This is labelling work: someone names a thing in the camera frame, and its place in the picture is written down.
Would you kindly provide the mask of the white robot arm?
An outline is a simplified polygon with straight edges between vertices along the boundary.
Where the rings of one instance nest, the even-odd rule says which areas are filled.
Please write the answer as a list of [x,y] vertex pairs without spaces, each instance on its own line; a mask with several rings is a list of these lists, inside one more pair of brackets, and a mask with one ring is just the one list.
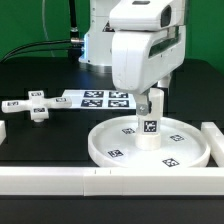
[[153,110],[151,87],[185,56],[187,0],[90,0],[81,65],[112,74],[134,96],[140,116]]

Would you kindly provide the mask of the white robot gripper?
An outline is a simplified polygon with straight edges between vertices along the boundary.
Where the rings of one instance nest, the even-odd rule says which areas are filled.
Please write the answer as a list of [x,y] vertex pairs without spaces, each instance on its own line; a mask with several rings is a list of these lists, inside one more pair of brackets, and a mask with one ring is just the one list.
[[176,38],[168,30],[158,32],[117,31],[112,40],[112,80],[121,92],[135,95],[136,113],[151,113],[149,94],[143,93],[156,82],[168,88],[171,72],[185,57],[186,27],[180,26]]

